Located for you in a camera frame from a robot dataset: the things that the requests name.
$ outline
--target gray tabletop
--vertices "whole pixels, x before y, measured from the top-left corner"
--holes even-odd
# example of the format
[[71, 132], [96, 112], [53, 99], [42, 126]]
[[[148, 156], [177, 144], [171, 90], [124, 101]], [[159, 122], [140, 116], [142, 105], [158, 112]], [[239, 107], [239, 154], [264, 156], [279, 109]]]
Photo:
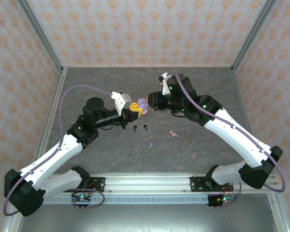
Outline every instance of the gray tabletop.
[[[108, 92], [128, 93], [133, 101], [148, 93], [161, 91], [158, 76], [176, 70], [189, 77], [198, 94], [208, 94], [220, 102], [244, 128], [247, 123], [230, 68], [69, 68], [62, 93], [71, 86], [87, 84]], [[92, 97], [104, 100], [111, 109], [110, 96], [78, 88], [70, 92], [63, 106], [63, 123], [67, 130], [82, 114]], [[172, 137], [170, 131], [179, 137]], [[47, 149], [59, 141], [58, 109]], [[128, 124], [123, 130], [99, 130], [99, 137], [77, 154], [57, 173], [81, 166], [96, 172], [207, 172], [213, 165], [228, 165], [242, 158], [214, 133], [185, 118], [176, 118], [170, 111], [149, 109], [147, 115]]]

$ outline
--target yellow object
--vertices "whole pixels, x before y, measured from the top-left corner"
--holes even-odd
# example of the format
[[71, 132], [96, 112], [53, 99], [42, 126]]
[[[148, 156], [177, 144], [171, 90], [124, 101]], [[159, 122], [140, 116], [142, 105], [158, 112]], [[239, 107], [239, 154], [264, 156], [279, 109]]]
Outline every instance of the yellow object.
[[138, 107], [137, 103], [136, 102], [132, 102], [130, 104], [130, 106], [129, 106], [129, 109], [131, 109], [131, 108], [137, 108], [137, 107]]
[[139, 108], [130, 108], [130, 110], [132, 112], [139, 112], [139, 118], [142, 115], [143, 109], [139, 109]]

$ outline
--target white bracket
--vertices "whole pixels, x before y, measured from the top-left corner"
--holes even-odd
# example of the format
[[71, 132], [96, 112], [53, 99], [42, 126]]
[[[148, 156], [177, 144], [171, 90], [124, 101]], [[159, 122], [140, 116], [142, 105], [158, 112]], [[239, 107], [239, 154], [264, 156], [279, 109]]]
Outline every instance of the white bracket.
[[167, 95], [167, 94], [171, 94], [169, 87], [167, 85], [167, 80], [172, 77], [171, 75], [168, 75], [167, 72], [165, 72], [164, 74], [161, 75], [163, 77], [162, 80], [162, 84], [163, 84], [163, 89], [162, 89], [162, 95]]
[[128, 109], [132, 102], [131, 97], [126, 93], [112, 92], [111, 98], [115, 100], [115, 109], [119, 116], [121, 116], [122, 109]]

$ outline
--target cable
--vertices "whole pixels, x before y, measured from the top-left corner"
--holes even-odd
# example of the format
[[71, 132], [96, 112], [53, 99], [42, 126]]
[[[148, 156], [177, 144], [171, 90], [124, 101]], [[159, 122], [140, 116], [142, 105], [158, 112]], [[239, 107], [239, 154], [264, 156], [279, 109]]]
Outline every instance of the cable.
[[226, 192], [226, 189], [228, 189], [228, 190], [230, 190], [230, 191], [231, 191], [231, 193], [233, 194], [233, 196], [235, 196], [235, 194], [234, 194], [233, 190], [232, 190], [230, 187], [228, 187], [228, 186], [223, 186], [223, 187], [224, 187], [224, 190], [223, 190], [223, 195], [225, 194], [225, 192]]
[[103, 128], [103, 127], [101, 127], [100, 129], [101, 130], [104, 130], [104, 131], [108, 131], [108, 130], [110, 130], [111, 128], [113, 128], [114, 127], [114, 124], [112, 124], [112, 126], [110, 127], [110, 128]]
[[[180, 81], [180, 78], [177, 74], [177, 72], [175, 70], [173, 70], [173, 72], [175, 73], [175, 77], [177, 79], [177, 82], [180, 86], [180, 88], [182, 89], [183, 93], [185, 94], [185, 96], [188, 98], [188, 100], [198, 109], [200, 110], [201, 112], [215, 118], [215, 119], [218, 119], [226, 124], [228, 124], [229, 126], [233, 127], [234, 125], [232, 123], [230, 123], [229, 121], [223, 119], [223, 118], [220, 118], [214, 114], [212, 114], [211, 112], [208, 112], [207, 110], [205, 110], [204, 108], [200, 107], [192, 98], [191, 96], [187, 93], [187, 91], [185, 90], [184, 86], [183, 86], [183, 83]], [[261, 150], [264, 150], [256, 141], [254, 141], [245, 131], [243, 131], [241, 128], [239, 127], [235, 127], [236, 130], [238, 130], [239, 132], [241, 132], [247, 139], [249, 139], [260, 151]], [[275, 189], [275, 188], [272, 188], [271, 186], [268, 186], [267, 184], [264, 184], [265, 187], [267, 187], [268, 189], [274, 191], [274, 192], [283, 192], [285, 191], [286, 189], [286, 179], [285, 179], [285, 176], [280, 168], [280, 166], [277, 164], [276, 160], [270, 155], [268, 154], [266, 151], [264, 151], [264, 154], [272, 161], [272, 163], [274, 164], [274, 166], [277, 168], [278, 172], [279, 172], [279, 175], [281, 177], [281, 181], [282, 181], [282, 187], [281, 189]]]
[[230, 205], [233, 205], [235, 202], [237, 202], [239, 196], [240, 196], [241, 193], [242, 193], [242, 183], [239, 182], [238, 184], [239, 184], [239, 186], [240, 186], [240, 189], [239, 189], [239, 191], [238, 191], [238, 195], [236, 196], [236, 198], [235, 198], [231, 203], [226, 204], [226, 205], [222, 205], [222, 206], [219, 206], [219, 207], [213, 207], [213, 208], [216, 208], [216, 209], [218, 209], [218, 208], [219, 208], [219, 209], [220, 209], [220, 208], [225, 208], [225, 207], [228, 207], [228, 206], [230, 206]]
[[[92, 206], [82, 207], [82, 209], [91, 209], [91, 208], [98, 207], [98, 206], [102, 205], [103, 202], [105, 201], [105, 195], [104, 195], [103, 193], [101, 193], [100, 191], [98, 191], [98, 190], [88, 189], [88, 188], [75, 188], [75, 189], [73, 188], [72, 190], [73, 190], [73, 191], [89, 191], [89, 192], [96, 192], [96, 193], [100, 194], [100, 195], [103, 197], [103, 200], [102, 200], [100, 203], [98, 203], [98, 204], [94, 204], [94, 205], [92, 205]], [[77, 199], [78, 199], [78, 198], [75, 198], [75, 199], [73, 200], [73, 206], [74, 206], [76, 209], [78, 208], [78, 206], [75, 204], [75, 202], [76, 202]]]
[[187, 108], [185, 107], [185, 104], [184, 104], [184, 98], [182, 98], [182, 105], [183, 105], [184, 110], [185, 110], [187, 113], [189, 113], [189, 111], [188, 111]]
[[171, 111], [171, 115], [173, 115], [174, 117], [186, 117], [186, 116], [176, 115], [173, 111]]
[[15, 191], [15, 189], [18, 187], [18, 185], [28, 176], [30, 175], [31, 173], [33, 173], [35, 170], [37, 170], [39, 167], [41, 167], [43, 164], [45, 164], [46, 162], [48, 162], [51, 158], [54, 157], [54, 155], [59, 151], [59, 149], [61, 148], [61, 145], [63, 143], [63, 137], [64, 137], [64, 133], [63, 133], [63, 125], [62, 125], [62, 106], [63, 106], [63, 101], [64, 101], [64, 98], [66, 97], [66, 95], [74, 88], [78, 88], [78, 87], [84, 87], [84, 88], [90, 88], [90, 89], [93, 89], [93, 90], [96, 90], [98, 92], [101, 92], [101, 93], [105, 93], [107, 95], [112, 95], [111, 93], [109, 92], [106, 92], [106, 91], [103, 91], [103, 90], [100, 90], [98, 88], [95, 88], [95, 87], [92, 87], [92, 86], [87, 86], [87, 85], [75, 85], [75, 86], [72, 86], [71, 88], [67, 89], [63, 96], [62, 96], [62, 99], [60, 101], [60, 105], [59, 105], [59, 126], [60, 126], [60, 141], [59, 141], [59, 145], [58, 147], [56, 148], [56, 150], [48, 157], [46, 158], [45, 160], [43, 160], [40, 164], [38, 164], [37, 166], [35, 166], [34, 168], [32, 168], [29, 172], [27, 172], [26, 174], [24, 174], [14, 185], [13, 187], [11, 188], [11, 190], [9, 191], [8, 195], [6, 196], [5, 200], [4, 200], [4, 204], [3, 204], [3, 214], [7, 217], [9, 216], [13, 216], [15, 214], [17, 214], [19, 211], [16, 210], [12, 213], [8, 213], [7, 212], [7, 205], [8, 205], [8, 202], [9, 202], [9, 199], [11, 197], [11, 195], [13, 194], [13, 192]]

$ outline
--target orange floral wallpaper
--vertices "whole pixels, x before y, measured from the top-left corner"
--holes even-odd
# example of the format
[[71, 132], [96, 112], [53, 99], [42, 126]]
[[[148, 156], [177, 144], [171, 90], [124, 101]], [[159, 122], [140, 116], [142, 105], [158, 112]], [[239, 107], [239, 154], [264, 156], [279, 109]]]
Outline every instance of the orange floral wallpaper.
[[64, 66], [231, 66], [266, 0], [29, 0]]
[[31, 163], [57, 71], [15, 0], [0, 0], [0, 232], [4, 175]]
[[252, 131], [284, 154], [290, 216], [290, 0], [279, 0], [237, 72]]

